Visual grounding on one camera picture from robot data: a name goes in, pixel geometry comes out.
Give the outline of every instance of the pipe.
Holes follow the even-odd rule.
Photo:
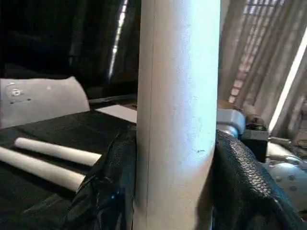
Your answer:
[[[58,157],[64,160],[88,166],[93,166],[101,157],[101,155],[97,153],[82,151],[27,138],[17,138],[15,140],[15,146],[21,149],[42,153],[52,157]]]
[[[76,192],[85,176],[0,147],[0,161]]]
[[[219,0],[142,1],[134,230],[210,228],[219,24]]]

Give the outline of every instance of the black fabric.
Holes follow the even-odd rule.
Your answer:
[[[18,80],[27,80],[27,79],[53,79],[53,80],[62,80],[67,79],[73,75],[64,75],[54,73],[43,73],[40,71],[34,71],[30,69],[23,68],[22,66],[17,66],[15,64],[6,63],[4,67],[5,76],[4,79],[18,79]]]
[[[119,132],[131,125],[128,121],[90,111],[0,130],[0,146],[87,174],[91,172],[90,167],[16,149],[13,143],[17,137],[42,140],[100,153],[100,161],[103,162],[110,143]],[[133,157],[134,152],[127,154]],[[125,177],[121,178],[120,184],[134,179],[133,165],[127,166],[130,168],[124,169]],[[121,188],[120,198],[123,199],[124,192],[126,196],[132,196],[131,190],[130,187]],[[75,193],[67,189],[0,162],[0,229],[61,229],[74,197]]]
[[[289,198],[253,153],[217,131],[213,161],[214,230],[304,230]]]
[[[136,132],[132,127],[118,134],[105,159],[87,174],[70,210],[65,229],[131,229],[134,197]],[[130,207],[126,215],[125,207]]]
[[[125,22],[112,62],[124,5]],[[72,75],[86,89],[137,81],[141,0],[4,0],[0,8],[5,63],[44,73],[42,77]]]

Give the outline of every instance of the silver metal part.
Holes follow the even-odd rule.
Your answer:
[[[268,148],[264,166],[288,194],[297,211],[307,210],[307,162],[276,144],[269,143]]]
[[[234,109],[218,109],[216,123],[217,129],[234,137],[243,134],[245,130],[245,116]]]

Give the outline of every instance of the black vinyl fabric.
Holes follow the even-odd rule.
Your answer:
[[[1,130],[0,145],[6,148],[14,149],[17,137],[28,137],[102,157],[89,168],[23,151],[86,174],[76,194],[0,163],[0,229],[130,230],[135,135],[133,124],[95,111]],[[211,179],[213,230],[307,229],[253,153],[220,131]],[[202,219],[201,204],[198,214]]]
[[[214,230],[305,230],[306,224],[241,141],[217,131]]]
[[[86,174],[86,186],[84,185],[77,195],[67,189],[0,162],[0,229],[58,230],[63,229],[64,226],[65,229],[78,229],[71,224],[71,220],[77,217],[72,212],[76,208],[81,208],[83,211],[87,210],[86,207],[80,207],[80,205],[77,207],[76,203],[78,203],[80,196],[85,198],[81,194],[84,191],[90,192],[92,186],[103,187],[104,189],[112,187],[111,193],[116,191],[116,199],[114,200],[120,208],[116,209],[115,212],[120,218],[123,208],[126,210],[130,208],[131,211],[136,153],[135,144],[133,143],[134,133],[132,123],[96,111],[0,130],[0,146],[12,150],[16,150],[13,147],[15,139],[25,137],[102,154],[97,164],[90,168],[18,149],[19,152],[24,154]],[[127,137],[129,141],[125,142],[124,138],[121,139],[121,137]],[[122,141],[122,145],[116,145],[115,148],[114,143],[118,143],[118,141]],[[112,167],[115,161],[114,158],[107,157],[109,153],[114,158],[118,158],[118,164],[125,165],[122,169],[124,171],[122,175],[125,176],[120,176],[118,164],[116,167]],[[125,158],[120,158],[119,153],[125,154]],[[113,162],[113,164],[109,164],[111,168],[106,168],[104,162]],[[118,172],[116,177],[112,178],[113,182],[108,180],[108,184],[104,184],[106,177],[110,176],[110,172],[113,172],[112,169],[116,169]],[[97,172],[100,172],[100,176],[103,177],[102,183],[99,182],[98,178],[90,176]],[[108,197],[110,193],[100,193],[99,195],[103,199],[104,195]],[[86,220],[93,219],[95,219],[94,216],[88,216]],[[120,221],[120,223],[131,225],[131,214],[130,216],[127,215],[126,220]],[[90,229],[84,225],[79,227],[80,229]]]

